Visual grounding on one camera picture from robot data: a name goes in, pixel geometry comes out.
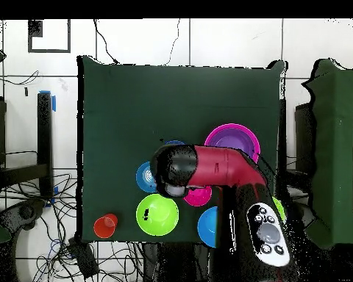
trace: power adapter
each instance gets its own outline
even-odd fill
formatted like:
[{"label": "power adapter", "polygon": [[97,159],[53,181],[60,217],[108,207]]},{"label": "power adapter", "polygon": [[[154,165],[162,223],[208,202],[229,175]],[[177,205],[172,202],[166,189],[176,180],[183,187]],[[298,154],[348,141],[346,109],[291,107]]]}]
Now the power adapter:
[{"label": "power adapter", "polygon": [[84,279],[88,279],[99,273],[97,261],[88,243],[76,241],[73,237],[69,239],[67,250],[71,254],[71,258],[77,260],[77,265]]}]

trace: blue bowl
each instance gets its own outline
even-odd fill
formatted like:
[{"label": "blue bowl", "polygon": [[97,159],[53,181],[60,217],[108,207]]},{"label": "blue bowl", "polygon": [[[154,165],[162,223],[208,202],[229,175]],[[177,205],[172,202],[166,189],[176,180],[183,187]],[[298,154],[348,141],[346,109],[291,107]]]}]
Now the blue bowl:
[{"label": "blue bowl", "polygon": [[168,142],[165,143],[165,145],[169,145],[169,144],[185,145],[184,142],[181,142],[180,140],[169,140]]},{"label": "blue bowl", "polygon": [[156,181],[150,171],[150,162],[143,163],[136,172],[136,183],[144,192],[155,193]]},{"label": "blue bowl", "polygon": [[215,231],[217,227],[218,207],[206,210],[197,222],[200,239],[209,247],[215,247]]}]

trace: bowl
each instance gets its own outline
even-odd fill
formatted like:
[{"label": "bowl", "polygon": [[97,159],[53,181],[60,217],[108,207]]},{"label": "bowl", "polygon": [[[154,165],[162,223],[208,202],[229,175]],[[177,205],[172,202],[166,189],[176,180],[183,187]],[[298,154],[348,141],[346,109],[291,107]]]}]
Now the bowl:
[{"label": "bowl", "polygon": [[144,162],[136,172],[136,183],[144,192],[156,192],[156,181],[150,171],[150,162]]},{"label": "bowl", "polygon": [[206,186],[205,188],[190,189],[188,194],[183,198],[190,206],[203,206],[207,204],[212,197],[212,188]]},{"label": "bowl", "polygon": [[215,247],[218,207],[214,206],[200,216],[197,222],[197,232],[200,239],[209,247]]},{"label": "bowl", "polygon": [[138,205],[136,220],[140,228],[151,236],[165,236],[179,220],[177,204],[158,194],[146,196]]},{"label": "bowl", "polygon": [[204,145],[241,149],[257,163],[260,145],[256,136],[245,126],[237,123],[223,124],[208,135]]},{"label": "bowl", "polygon": [[275,197],[272,197],[272,199],[274,200],[274,205],[276,206],[277,211],[279,212],[282,222],[285,223],[286,215],[285,215],[284,207],[282,206],[281,202],[277,200]]},{"label": "bowl", "polygon": [[165,145],[184,145],[184,142],[181,142],[180,140],[169,140]]}]

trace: lime green bowl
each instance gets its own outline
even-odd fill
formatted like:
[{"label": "lime green bowl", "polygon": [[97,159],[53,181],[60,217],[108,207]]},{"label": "lime green bowl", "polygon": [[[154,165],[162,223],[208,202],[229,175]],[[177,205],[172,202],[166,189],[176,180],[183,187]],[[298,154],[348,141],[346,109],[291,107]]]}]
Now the lime green bowl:
[{"label": "lime green bowl", "polygon": [[138,205],[136,220],[140,228],[151,236],[165,236],[177,226],[177,204],[158,194],[146,196]]},{"label": "lime green bowl", "polygon": [[279,212],[281,220],[283,221],[283,223],[285,223],[286,215],[285,215],[284,207],[282,206],[281,202],[279,202],[279,200],[277,200],[275,197],[272,197],[272,198],[274,200],[274,205],[277,207],[277,211]]}]

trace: magenta bowl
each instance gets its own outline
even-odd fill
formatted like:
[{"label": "magenta bowl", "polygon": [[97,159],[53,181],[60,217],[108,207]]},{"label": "magenta bowl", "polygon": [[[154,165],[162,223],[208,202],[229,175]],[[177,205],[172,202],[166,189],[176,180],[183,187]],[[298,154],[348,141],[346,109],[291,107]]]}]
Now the magenta bowl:
[{"label": "magenta bowl", "polygon": [[190,206],[203,206],[208,203],[210,197],[212,197],[212,188],[210,186],[206,186],[205,188],[188,190],[188,194],[183,199]]}]

